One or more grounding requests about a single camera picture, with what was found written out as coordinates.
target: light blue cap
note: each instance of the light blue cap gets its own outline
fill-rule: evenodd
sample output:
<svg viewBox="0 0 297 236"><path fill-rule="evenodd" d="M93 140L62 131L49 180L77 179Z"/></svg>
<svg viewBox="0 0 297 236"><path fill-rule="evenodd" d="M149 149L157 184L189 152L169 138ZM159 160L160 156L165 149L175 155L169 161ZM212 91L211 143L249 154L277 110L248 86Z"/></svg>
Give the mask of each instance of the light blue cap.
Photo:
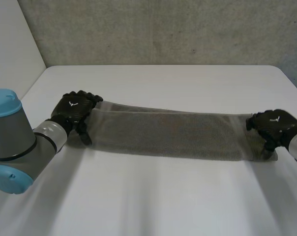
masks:
<svg viewBox="0 0 297 236"><path fill-rule="evenodd" d="M0 88L0 117L9 116L21 108L22 103L14 91Z"/></svg>
<svg viewBox="0 0 297 236"><path fill-rule="evenodd" d="M6 193L24 193L34 180L18 169L0 165L0 190Z"/></svg>

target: white wall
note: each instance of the white wall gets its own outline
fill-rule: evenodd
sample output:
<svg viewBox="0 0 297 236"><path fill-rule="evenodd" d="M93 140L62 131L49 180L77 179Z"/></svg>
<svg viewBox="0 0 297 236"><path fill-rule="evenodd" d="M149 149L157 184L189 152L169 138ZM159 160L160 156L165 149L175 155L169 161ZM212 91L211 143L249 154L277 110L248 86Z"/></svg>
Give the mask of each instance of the white wall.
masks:
<svg viewBox="0 0 297 236"><path fill-rule="evenodd" d="M0 0L0 88L22 98L46 69L16 0Z"/></svg>

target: metal cylinder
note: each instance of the metal cylinder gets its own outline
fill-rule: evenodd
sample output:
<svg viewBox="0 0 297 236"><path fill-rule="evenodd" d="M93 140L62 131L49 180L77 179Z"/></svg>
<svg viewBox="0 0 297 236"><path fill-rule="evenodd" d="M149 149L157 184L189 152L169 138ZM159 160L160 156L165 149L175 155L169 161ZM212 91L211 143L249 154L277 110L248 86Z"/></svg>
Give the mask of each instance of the metal cylinder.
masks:
<svg viewBox="0 0 297 236"><path fill-rule="evenodd" d="M36 137L15 92L0 89L0 160L14 158L36 145Z"/></svg>

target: cloth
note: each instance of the cloth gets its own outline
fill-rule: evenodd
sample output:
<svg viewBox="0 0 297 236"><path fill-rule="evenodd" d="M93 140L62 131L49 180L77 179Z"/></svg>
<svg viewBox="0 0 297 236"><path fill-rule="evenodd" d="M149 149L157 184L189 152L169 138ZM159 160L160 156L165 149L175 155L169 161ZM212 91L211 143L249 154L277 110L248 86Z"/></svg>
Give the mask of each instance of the cloth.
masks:
<svg viewBox="0 0 297 236"><path fill-rule="evenodd" d="M264 161L265 141L246 130L246 115L206 114L126 106L107 101L92 110L88 132L95 150L227 161ZM68 145L83 147L75 133ZM277 160L276 152L268 161Z"/></svg>

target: white logo on hand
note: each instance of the white logo on hand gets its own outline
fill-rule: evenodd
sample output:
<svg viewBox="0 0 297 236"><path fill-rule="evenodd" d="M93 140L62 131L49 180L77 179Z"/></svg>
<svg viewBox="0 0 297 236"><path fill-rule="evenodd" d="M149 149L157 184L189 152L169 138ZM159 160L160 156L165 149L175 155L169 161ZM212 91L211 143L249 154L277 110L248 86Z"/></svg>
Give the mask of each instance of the white logo on hand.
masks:
<svg viewBox="0 0 297 236"><path fill-rule="evenodd" d="M79 103L71 103L71 102L69 102L69 104L70 104L71 106L75 106L75 105L78 105Z"/></svg>
<svg viewBox="0 0 297 236"><path fill-rule="evenodd" d="M270 119L270 121L276 121L278 122L280 120L280 117L278 117L277 119Z"/></svg>

